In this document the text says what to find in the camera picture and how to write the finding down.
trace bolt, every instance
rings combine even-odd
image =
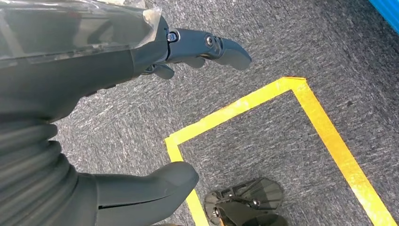
[[[212,215],[214,216],[214,217],[219,217],[219,210],[217,209],[217,208],[214,208],[213,209],[213,212],[212,212]]]
[[[176,35],[175,33],[173,33],[173,32],[169,32],[169,33],[166,35],[166,39],[167,39],[168,42],[177,41],[177,35]]]
[[[252,202],[254,203],[255,206],[260,206],[260,202],[256,199],[253,199]]]
[[[208,47],[212,47],[213,46],[213,38],[212,36],[207,36],[207,38],[205,39],[205,43]]]

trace robotic hand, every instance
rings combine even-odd
[[[145,177],[78,173],[49,141],[77,102],[167,64],[246,69],[237,43],[169,29],[160,11],[92,0],[0,0],[0,225],[148,226],[199,179],[174,162]]]

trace yellow floor marking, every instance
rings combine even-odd
[[[171,161],[183,161],[178,148],[179,144],[289,90],[293,91],[373,224],[375,226],[396,226],[397,224],[391,214],[357,164],[323,107],[306,83],[305,78],[283,77],[278,79],[227,107],[206,116],[197,123],[171,134],[165,139]],[[195,225],[208,226],[207,218],[195,190],[190,193],[186,201]]]

